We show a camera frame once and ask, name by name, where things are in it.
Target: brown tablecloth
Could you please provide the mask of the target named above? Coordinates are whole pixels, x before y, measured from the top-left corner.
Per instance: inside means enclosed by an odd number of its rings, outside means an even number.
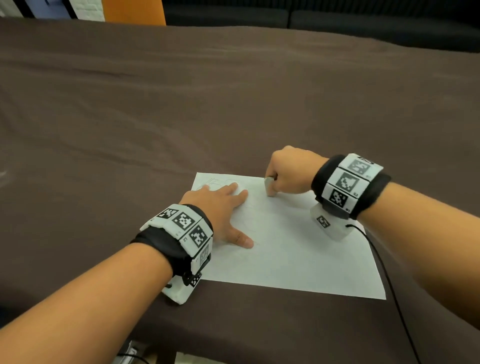
[[[479,75],[476,54],[332,34],[2,19],[0,305],[28,309],[119,250],[196,172],[263,176],[287,144],[357,152],[478,215]],[[422,362],[477,362],[479,332],[377,246]],[[202,281],[132,335],[231,364],[414,363],[385,289]]]

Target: left hand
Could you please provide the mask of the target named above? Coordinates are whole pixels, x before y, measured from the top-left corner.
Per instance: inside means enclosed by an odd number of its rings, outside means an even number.
[[[194,205],[201,209],[212,223],[216,240],[252,248],[253,240],[230,224],[233,209],[243,204],[248,197],[247,190],[232,195],[237,188],[238,185],[232,183],[216,191],[210,191],[210,187],[205,185],[198,191],[185,193],[179,203]]]

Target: hand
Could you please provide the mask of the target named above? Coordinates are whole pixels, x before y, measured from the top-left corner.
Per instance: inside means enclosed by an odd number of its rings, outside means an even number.
[[[210,187],[205,185],[198,191],[188,191],[184,194],[180,205],[190,204],[201,209],[212,223],[216,240],[252,248],[253,240],[230,224],[233,209],[243,204],[248,197],[247,190],[232,196],[237,187],[236,183],[232,183],[230,186],[210,191]]]
[[[273,152],[265,177],[276,177],[267,194],[274,196],[277,192],[302,194],[312,188],[312,181],[325,162],[324,158],[310,150],[286,146]]]

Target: sheet of paper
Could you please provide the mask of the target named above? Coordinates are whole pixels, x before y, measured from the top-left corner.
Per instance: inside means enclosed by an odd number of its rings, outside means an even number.
[[[232,225],[255,246],[215,243],[203,279],[385,299],[368,241],[358,231],[340,242],[325,235],[310,217],[316,204],[312,191],[267,197],[263,178],[211,173],[197,173],[192,190],[204,184],[216,190],[232,182],[249,192]]]

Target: fingernail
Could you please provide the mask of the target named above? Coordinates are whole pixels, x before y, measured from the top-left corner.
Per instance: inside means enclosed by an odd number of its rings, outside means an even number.
[[[248,238],[247,240],[245,240],[245,244],[244,244],[245,248],[253,248],[253,240]]]

